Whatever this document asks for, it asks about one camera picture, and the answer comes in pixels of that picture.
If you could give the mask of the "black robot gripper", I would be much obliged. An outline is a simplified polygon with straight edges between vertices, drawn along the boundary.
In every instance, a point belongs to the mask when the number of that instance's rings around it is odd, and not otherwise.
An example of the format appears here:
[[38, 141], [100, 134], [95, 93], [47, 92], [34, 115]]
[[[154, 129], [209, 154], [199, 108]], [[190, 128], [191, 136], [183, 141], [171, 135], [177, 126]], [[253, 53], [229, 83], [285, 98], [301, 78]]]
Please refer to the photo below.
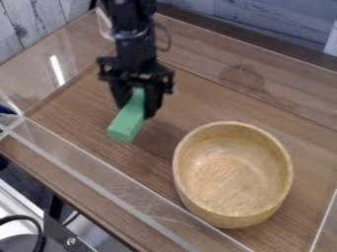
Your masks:
[[112, 29], [115, 56], [99, 56], [99, 79], [110, 84], [119, 108], [131, 98], [133, 88], [145, 88], [145, 118], [153, 118], [162, 107], [165, 94], [174, 90], [174, 71], [158, 63], [155, 28], [142, 31]]

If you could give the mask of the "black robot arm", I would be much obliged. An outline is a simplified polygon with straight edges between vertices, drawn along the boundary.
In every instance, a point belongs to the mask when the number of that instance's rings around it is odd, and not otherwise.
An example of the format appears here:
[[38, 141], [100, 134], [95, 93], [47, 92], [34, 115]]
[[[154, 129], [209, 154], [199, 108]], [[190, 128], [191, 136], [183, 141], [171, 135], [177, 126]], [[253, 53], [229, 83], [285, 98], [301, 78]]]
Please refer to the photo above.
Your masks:
[[96, 58], [99, 79], [110, 84], [119, 109], [127, 106], [133, 92], [143, 89], [145, 118], [162, 107], [163, 96], [174, 92], [175, 71], [158, 62], [154, 14], [157, 0], [104, 0], [110, 35], [116, 55]]

